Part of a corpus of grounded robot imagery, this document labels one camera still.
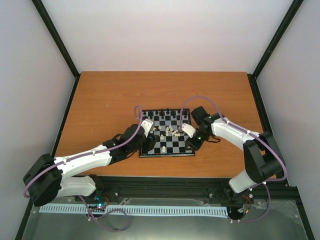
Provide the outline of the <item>black silver chess board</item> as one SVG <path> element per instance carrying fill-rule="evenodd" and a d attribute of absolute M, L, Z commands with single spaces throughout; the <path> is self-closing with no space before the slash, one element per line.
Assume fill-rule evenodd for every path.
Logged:
<path fill-rule="evenodd" d="M 156 136 L 154 148 L 148 153 L 140 153 L 140 158 L 155 157 L 189 157 L 194 156 L 195 151 L 186 148 L 186 140 L 189 137 L 184 132 L 179 131 L 180 123 L 191 124 L 191 114 L 188 108 L 183 110 L 179 108 L 167 109 L 144 109 L 142 111 L 143 119 L 149 119 L 154 122 L 151 134 Z M 162 147 L 166 147 L 166 152 L 162 152 Z"/>

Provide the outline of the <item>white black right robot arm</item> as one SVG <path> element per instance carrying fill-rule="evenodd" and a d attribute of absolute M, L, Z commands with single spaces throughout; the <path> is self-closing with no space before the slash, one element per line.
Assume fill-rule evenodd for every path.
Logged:
<path fill-rule="evenodd" d="M 185 144 L 197 151 L 210 137 L 222 138 L 243 152 L 244 170 L 231 178 L 222 190 L 226 201 L 235 202 L 240 194 L 270 177 L 285 173 L 285 163 L 278 144 L 270 132 L 258 133 L 245 129 L 222 114 L 210 115 L 200 106 L 191 112 L 197 128 L 181 123 L 179 130 L 187 134 Z"/>

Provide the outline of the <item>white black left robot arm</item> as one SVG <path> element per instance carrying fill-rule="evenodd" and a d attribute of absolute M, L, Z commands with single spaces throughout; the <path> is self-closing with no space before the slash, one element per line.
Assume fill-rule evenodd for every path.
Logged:
<path fill-rule="evenodd" d="M 41 155 L 23 177 L 23 195 L 36 207 L 59 197 L 77 195 L 95 202 L 101 200 L 104 188 L 99 181 L 93 176 L 79 177 L 78 174 L 126 160 L 140 150 L 152 150 L 157 139 L 152 134 L 154 125 L 146 118 L 93 149 L 62 157 Z"/>

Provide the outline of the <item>small electronics board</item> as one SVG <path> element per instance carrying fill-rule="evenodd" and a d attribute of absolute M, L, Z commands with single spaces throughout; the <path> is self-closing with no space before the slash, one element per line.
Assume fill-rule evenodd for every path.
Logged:
<path fill-rule="evenodd" d="M 97 202 L 96 208 L 99 210 L 105 209 L 110 204 L 107 193 L 103 193 L 101 196 L 95 196 L 94 201 Z"/>

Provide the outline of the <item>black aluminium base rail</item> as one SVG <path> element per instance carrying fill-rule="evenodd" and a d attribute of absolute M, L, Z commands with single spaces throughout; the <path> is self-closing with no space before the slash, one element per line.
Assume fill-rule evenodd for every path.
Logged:
<path fill-rule="evenodd" d="M 241 206 L 245 202 L 257 203 L 267 200 L 302 200 L 297 187 L 287 182 L 269 182 L 268 190 L 262 185 L 253 191 L 232 193 L 227 178 L 183 178 L 183 177 L 123 177 L 93 176 L 97 181 L 98 195 L 107 194 L 112 203 L 120 203 L 129 198 L 149 199 L 192 199 L 204 200 L 209 204 L 221 206 Z"/>

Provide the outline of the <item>right black frame post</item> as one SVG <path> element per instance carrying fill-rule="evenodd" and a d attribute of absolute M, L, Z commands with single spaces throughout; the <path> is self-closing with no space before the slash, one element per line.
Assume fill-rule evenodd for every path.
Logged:
<path fill-rule="evenodd" d="M 262 57 L 260 58 L 257 66 L 255 67 L 252 77 L 257 80 L 261 72 L 263 71 L 265 65 L 267 64 L 268 60 L 270 59 L 272 53 L 276 49 L 278 43 L 282 39 L 284 33 L 288 29 L 290 23 L 294 19 L 295 15 L 299 11 L 301 5 L 303 4 L 304 0 L 293 0 L 290 4 L 288 10 L 286 11 L 284 17 L 282 18 L 277 30 L 275 31 L 273 37 L 271 38 L 267 48 L 265 49 Z"/>

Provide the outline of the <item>black frame post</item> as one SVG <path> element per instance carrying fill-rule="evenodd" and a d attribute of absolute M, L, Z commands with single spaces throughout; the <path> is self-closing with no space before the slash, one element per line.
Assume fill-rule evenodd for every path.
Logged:
<path fill-rule="evenodd" d="M 52 37 L 54 43 L 56 44 L 58 50 L 60 51 L 65 63 L 67 64 L 72 76 L 75 80 L 78 80 L 80 78 L 80 73 L 74 64 L 74 61 L 71 58 L 71 55 L 69 54 L 57 28 L 55 27 L 45 5 L 43 4 L 42 0 L 31 0 L 33 3 L 36 11 L 38 12 L 41 20 L 43 21 L 45 27 L 47 28 L 50 36 Z"/>
<path fill-rule="evenodd" d="M 270 59 L 272 53 L 276 49 L 278 43 L 282 39 L 284 33 L 288 29 L 290 23 L 294 19 L 295 15 L 299 11 L 301 5 L 303 4 L 304 0 L 293 0 L 290 4 L 288 10 L 286 11 L 284 17 L 282 18 L 277 30 L 275 31 L 273 37 L 271 38 L 267 48 L 265 49 L 262 57 L 260 58 L 257 66 L 255 67 L 252 77 L 257 80 L 261 72 L 263 71 L 265 65 L 267 64 L 268 60 Z"/>

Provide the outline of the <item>left black frame post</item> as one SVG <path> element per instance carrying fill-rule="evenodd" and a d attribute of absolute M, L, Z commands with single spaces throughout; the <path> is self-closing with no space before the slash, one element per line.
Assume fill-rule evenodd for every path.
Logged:
<path fill-rule="evenodd" d="M 43 4 L 42 0 L 31 0 L 33 3 L 36 11 L 38 12 L 41 20 L 43 21 L 45 27 L 47 28 L 50 36 L 52 37 L 54 43 L 56 44 L 58 50 L 60 51 L 65 63 L 67 64 L 72 76 L 75 80 L 78 80 L 80 78 L 80 73 L 74 64 L 74 61 L 71 58 L 71 55 L 69 54 L 57 28 L 55 27 L 45 5 Z"/>

